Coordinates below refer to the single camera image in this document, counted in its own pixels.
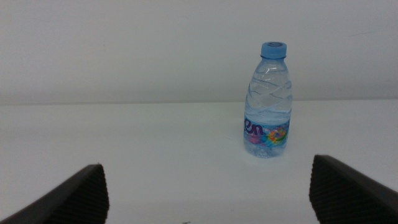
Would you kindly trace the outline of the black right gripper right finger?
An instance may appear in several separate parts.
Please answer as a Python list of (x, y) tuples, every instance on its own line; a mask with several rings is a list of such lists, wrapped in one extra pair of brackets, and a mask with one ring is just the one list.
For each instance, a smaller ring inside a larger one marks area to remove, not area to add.
[(397, 224), (397, 192), (328, 155), (313, 158), (309, 200), (320, 223)]

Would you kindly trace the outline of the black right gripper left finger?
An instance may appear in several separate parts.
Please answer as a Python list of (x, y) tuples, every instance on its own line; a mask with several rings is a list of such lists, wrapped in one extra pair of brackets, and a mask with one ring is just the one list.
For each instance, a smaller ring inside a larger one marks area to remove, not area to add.
[(101, 164), (84, 167), (2, 224), (104, 224), (109, 197)]

